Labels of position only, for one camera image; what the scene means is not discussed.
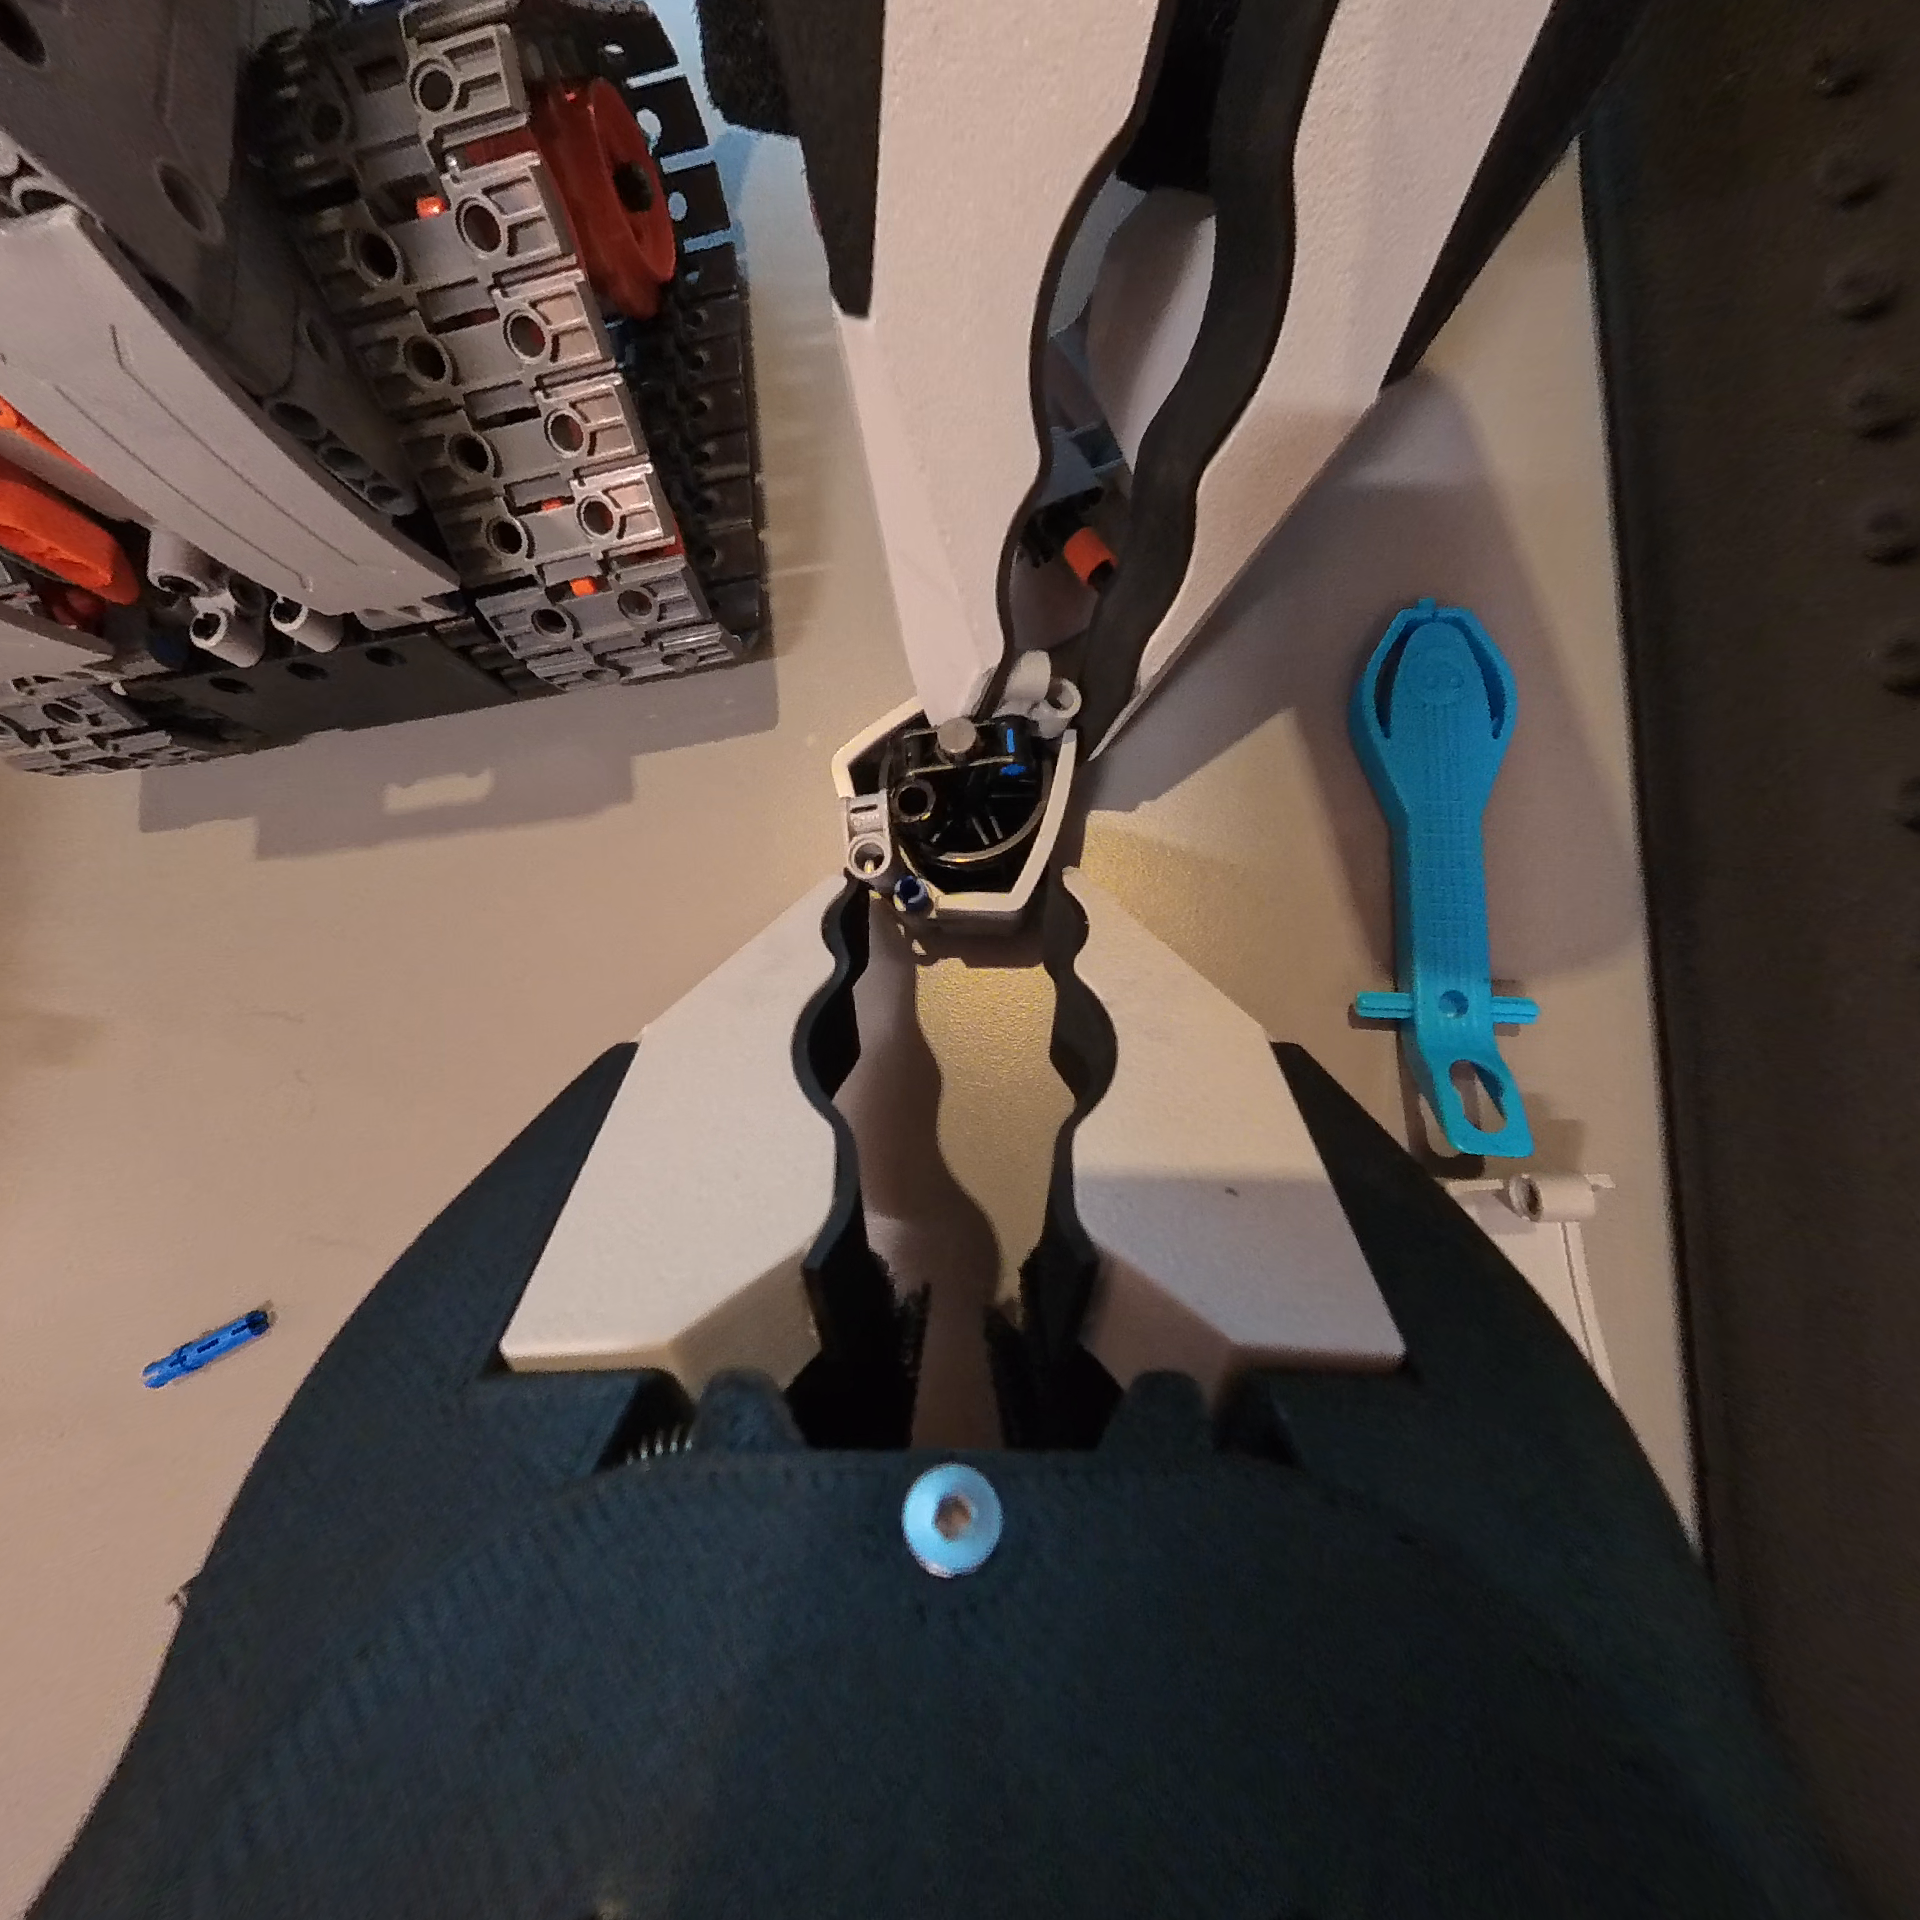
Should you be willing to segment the small blue toy pin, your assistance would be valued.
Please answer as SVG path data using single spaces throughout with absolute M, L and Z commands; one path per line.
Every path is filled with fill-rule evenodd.
M 256 1343 L 272 1333 L 274 1309 L 271 1305 L 254 1307 L 234 1317 L 231 1321 L 210 1327 L 187 1341 L 174 1346 L 169 1354 L 152 1359 L 143 1370 L 143 1383 L 148 1389 L 161 1389 L 179 1381 L 206 1372 L 214 1363 L 225 1359 L 243 1349 Z

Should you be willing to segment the blue toy wrench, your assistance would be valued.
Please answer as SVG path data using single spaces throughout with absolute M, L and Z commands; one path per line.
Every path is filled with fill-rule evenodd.
M 1478 615 L 1432 596 L 1392 618 L 1351 694 L 1351 743 L 1383 812 L 1398 989 L 1360 993 L 1400 1029 L 1412 1079 L 1455 1153 L 1523 1158 L 1535 1140 L 1497 1047 L 1535 999 L 1496 989 L 1482 817 L 1519 721 L 1519 686 Z

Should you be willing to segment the small grey orange toy part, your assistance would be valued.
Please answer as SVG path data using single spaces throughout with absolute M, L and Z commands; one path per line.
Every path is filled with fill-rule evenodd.
M 1112 503 L 1113 494 L 1110 489 L 1090 487 L 1060 495 L 1046 509 L 1049 545 L 1074 581 L 1096 594 L 1105 594 L 1113 585 L 1120 562 L 1103 519 Z

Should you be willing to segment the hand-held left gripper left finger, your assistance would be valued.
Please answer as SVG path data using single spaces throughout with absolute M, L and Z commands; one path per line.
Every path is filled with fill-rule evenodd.
M 851 879 L 824 879 L 640 1031 L 500 1338 L 516 1373 L 873 1354 L 873 1255 L 833 1092 L 858 1053 Z

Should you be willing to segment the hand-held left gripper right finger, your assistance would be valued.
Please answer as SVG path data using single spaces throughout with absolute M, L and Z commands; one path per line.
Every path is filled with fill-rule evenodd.
M 1051 1197 L 1089 1302 L 1067 1341 L 1115 1385 L 1210 1402 L 1267 1366 L 1385 1373 L 1402 1333 L 1263 1025 L 1097 884 L 1048 907 L 1073 1123 Z

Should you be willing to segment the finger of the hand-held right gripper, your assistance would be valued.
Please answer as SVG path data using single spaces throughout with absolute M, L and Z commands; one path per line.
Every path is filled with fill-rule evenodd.
M 930 723 L 988 699 L 1048 462 L 1051 295 L 1145 116 L 1170 4 L 887 4 L 872 303 L 841 315 L 887 575 Z
M 1372 411 L 1547 3 L 1247 4 L 1201 327 L 1089 634 L 1103 755 Z

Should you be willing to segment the grey toy wheel frame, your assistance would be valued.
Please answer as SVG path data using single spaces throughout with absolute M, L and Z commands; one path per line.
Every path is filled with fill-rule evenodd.
M 912 926 L 1008 932 L 1066 821 L 1082 694 L 1046 652 L 1016 660 L 994 711 L 930 723 L 903 703 L 833 756 L 847 870 Z

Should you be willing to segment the grey orange tracked toy robot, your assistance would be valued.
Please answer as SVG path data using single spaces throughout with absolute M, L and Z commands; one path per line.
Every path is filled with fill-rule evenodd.
M 747 302 L 657 11 L 2 15 L 7 764 L 760 650 Z

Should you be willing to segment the black perforated mat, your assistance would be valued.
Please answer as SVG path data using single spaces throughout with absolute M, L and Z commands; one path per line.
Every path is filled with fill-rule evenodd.
M 1699 1510 L 1915 1916 L 1918 4 L 1658 4 L 1583 141 Z

